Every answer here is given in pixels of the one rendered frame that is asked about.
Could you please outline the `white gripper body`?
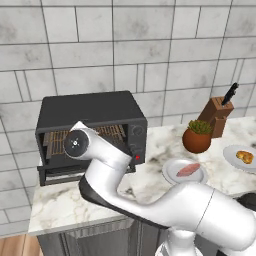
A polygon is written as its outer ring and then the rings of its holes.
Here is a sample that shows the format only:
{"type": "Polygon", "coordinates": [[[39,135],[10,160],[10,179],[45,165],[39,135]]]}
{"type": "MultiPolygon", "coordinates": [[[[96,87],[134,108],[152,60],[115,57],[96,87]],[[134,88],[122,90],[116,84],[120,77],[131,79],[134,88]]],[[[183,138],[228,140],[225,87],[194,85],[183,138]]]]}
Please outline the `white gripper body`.
{"type": "Polygon", "coordinates": [[[77,130],[77,129],[84,129],[84,128],[89,129],[89,130],[93,131],[93,132],[96,133],[96,134],[99,134],[99,133],[98,133],[97,131],[95,131],[94,129],[89,128],[89,127],[87,127],[86,125],[84,125],[81,121],[78,121],[78,122],[70,129],[70,131],[77,130]]]}

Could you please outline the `black toaster oven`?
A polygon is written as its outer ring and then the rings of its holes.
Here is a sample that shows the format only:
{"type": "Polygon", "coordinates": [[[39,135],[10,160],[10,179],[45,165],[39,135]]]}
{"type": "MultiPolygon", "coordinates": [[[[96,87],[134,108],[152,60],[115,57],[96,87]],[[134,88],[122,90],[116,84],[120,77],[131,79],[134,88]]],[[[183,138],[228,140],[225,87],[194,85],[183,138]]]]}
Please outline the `black toaster oven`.
{"type": "Polygon", "coordinates": [[[132,153],[127,171],[132,173],[137,165],[145,162],[147,119],[131,92],[49,96],[42,100],[35,131],[41,158],[41,165],[37,167],[40,185],[75,181],[77,175],[88,168],[89,161],[73,160],[65,152],[46,159],[46,148],[43,146],[46,133],[60,130],[69,132],[78,121],[92,129],[122,125],[126,134],[125,142],[113,141],[113,144],[125,146],[132,153]]]}

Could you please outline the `grey plate under steak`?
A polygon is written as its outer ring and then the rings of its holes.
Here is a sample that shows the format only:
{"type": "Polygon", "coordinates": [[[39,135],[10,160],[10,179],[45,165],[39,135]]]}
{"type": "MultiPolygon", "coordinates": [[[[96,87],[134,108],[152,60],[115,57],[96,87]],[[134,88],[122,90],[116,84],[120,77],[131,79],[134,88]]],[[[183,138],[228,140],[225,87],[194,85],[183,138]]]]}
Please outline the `grey plate under steak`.
{"type": "Polygon", "coordinates": [[[179,184],[179,183],[188,182],[188,181],[194,181],[194,182],[205,184],[208,180],[208,174],[201,164],[200,164],[200,168],[190,176],[186,176],[186,177],[176,176],[176,174],[180,169],[193,163],[198,163],[198,162],[191,159],[186,159],[186,158],[172,158],[163,165],[162,174],[170,184],[179,184]]]}

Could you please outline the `raw pink steak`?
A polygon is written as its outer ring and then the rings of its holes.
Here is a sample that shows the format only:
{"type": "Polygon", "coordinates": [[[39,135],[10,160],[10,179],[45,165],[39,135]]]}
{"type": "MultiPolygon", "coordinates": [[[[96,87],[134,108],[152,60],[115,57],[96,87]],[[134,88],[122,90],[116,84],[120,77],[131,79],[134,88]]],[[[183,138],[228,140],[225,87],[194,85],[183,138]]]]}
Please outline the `raw pink steak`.
{"type": "Polygon", "coordinates": [[[189,165],[183,167],[182,169],[180,169],[180,170],[178,171],[178,173],[176,174],[176,176],[177,176],[177,177],[186,177],[186,176],[190,176],[190,175],[192,175],[194,172],[196,172],[199,168],[200,168],[200,164],[199,164],[199,163],[189,164],[189,165]]]}

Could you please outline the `grey plate under bread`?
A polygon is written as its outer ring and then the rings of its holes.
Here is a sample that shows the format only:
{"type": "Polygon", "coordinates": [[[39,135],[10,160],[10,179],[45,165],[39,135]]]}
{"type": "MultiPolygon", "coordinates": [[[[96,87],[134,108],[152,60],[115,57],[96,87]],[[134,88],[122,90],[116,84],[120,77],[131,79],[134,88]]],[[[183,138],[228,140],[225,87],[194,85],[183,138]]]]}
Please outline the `grey plate under bread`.
{"type": "Polygon", "coordinates": [[[227,162],[233,167],[256,174],[256,149],[249,146],[242,145],[230,145],[223,150],[223,156],[227,162]],[[250,164],[244,163],[241,159],[236,156],[238,151],[246,151],[253,155],[252,162],[250,164]]]}

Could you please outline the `golden bread piece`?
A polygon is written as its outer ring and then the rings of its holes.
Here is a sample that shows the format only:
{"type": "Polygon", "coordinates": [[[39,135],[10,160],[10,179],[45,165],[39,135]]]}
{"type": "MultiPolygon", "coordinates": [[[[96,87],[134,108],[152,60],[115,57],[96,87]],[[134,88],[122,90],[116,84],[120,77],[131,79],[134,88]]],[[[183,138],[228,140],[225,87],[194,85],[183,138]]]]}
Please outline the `golden bread piece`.
{"type": "Polygon", "coordinates": [[[247,151],[238,151],[236,157],[242,160],[245,164],[251,164],[254,159],[254,155],[247,151]]]}

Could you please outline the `grey base cupboard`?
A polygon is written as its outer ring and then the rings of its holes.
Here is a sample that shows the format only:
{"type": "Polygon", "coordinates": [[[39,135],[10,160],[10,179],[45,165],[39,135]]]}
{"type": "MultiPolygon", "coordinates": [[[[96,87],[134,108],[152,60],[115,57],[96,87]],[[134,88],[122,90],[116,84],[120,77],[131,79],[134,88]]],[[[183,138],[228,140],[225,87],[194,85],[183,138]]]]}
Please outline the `grey base cupboard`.
{"type": "Polygon", "coordinates": [[[38,235],[44,256],[154,256],[165,229],[120,220],[38,235]]]}

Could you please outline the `green plant in brown pot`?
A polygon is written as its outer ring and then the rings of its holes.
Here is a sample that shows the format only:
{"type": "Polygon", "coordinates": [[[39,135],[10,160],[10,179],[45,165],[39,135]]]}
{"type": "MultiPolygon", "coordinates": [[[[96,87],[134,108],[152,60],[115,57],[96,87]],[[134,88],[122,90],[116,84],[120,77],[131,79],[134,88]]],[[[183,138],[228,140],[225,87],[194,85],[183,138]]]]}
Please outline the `green plant in brown pot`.
{"type": "Polygon", "coordinates": [[[206,121],[191,120],[182,136],[186,150],[199,154],[205,152],[211,145],[212,127],[206,121]]]}

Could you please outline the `brown wooden knife block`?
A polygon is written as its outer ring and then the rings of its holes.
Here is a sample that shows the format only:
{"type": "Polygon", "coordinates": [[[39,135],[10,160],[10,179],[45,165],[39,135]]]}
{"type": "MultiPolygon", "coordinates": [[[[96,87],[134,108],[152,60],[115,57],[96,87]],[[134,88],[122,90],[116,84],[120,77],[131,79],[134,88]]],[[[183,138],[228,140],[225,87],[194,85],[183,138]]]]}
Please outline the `brown wooden knife block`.
{"type": "Polygon", "coordinates": [[[208,122],[212,127],[212,137],[220,138],[223,134],[227,117],[234,110],[231,101],[222,105],[223,97],[212,97],[204,107],[198,119],[208,122]]]}

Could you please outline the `black hob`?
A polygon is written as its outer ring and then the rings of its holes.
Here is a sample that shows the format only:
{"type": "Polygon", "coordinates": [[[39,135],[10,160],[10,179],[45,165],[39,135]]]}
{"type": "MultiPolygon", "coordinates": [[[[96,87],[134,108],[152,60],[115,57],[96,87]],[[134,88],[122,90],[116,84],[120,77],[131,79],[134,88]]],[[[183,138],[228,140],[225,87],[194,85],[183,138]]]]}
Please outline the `black hob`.
{"type": "Polygon", "coordinates": [[[245,208],[256,212],[256,193],[247,193],[237,198],[237,201],[245,208]]]}

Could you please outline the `black handled knife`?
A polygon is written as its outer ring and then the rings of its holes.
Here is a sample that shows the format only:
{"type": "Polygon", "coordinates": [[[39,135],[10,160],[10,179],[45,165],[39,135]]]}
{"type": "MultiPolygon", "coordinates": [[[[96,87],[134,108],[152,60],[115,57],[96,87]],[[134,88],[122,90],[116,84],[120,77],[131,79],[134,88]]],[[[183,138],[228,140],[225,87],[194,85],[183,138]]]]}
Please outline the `black handled knife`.
{"type": "Polygon", "coordinates": [[[236,90],[239,87],[238,83],[234,83],[230,89],[228,90],[228,92],[225,94],[224,99],[221,103],[222,106],[225,106],[230,100],[231,98],[236,94],[236,90]]]}

